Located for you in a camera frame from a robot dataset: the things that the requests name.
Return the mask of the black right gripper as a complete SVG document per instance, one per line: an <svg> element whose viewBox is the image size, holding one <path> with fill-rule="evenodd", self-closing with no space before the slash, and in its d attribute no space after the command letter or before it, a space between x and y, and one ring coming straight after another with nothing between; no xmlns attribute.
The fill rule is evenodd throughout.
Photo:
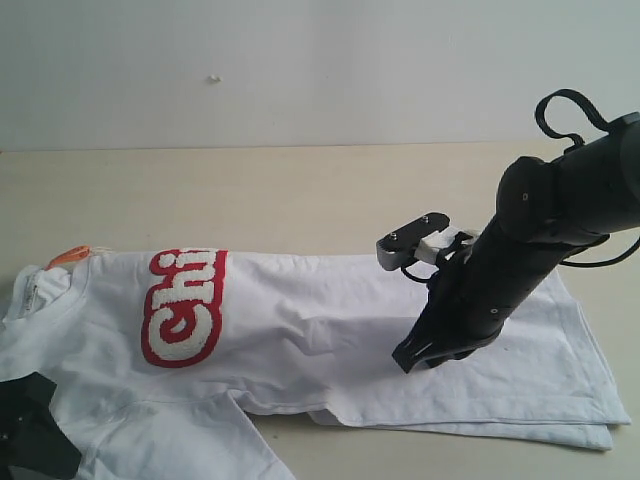
<svg viewBox="0 0 640 480"><path fill-rule="evenodd" d="M409 334L392 352L403 372L420 365L433 369L447 361L462 360L498 337L497 319L475 316L460 295L464 259L463 251L455 254L428 279L427 303Z"/></svg>

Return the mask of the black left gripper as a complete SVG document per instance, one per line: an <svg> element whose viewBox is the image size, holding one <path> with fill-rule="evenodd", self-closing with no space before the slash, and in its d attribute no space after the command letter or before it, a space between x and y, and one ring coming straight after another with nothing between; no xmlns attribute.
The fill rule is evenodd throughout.
<svg viewBox="0 0 640 480"><path fill-rule="evenodd" d="M57 385L38 372L1 383L1 477L13 467L51 479L72 479L80 450L53 418L50 402Z"/></svg>

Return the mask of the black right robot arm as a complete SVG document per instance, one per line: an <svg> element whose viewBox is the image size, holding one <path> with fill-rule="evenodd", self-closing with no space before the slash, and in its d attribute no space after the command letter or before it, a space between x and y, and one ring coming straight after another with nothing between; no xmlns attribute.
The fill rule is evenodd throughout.
<svg viewBox="0 0 640 480"><path fill-rule="evenodd" d="M427 303L392 357L435 368L492 343L506 319L566 258L639 225L639 116L552 162L524 156L504 172L478 236L443 230L414 247L435 266Z"/></svg>

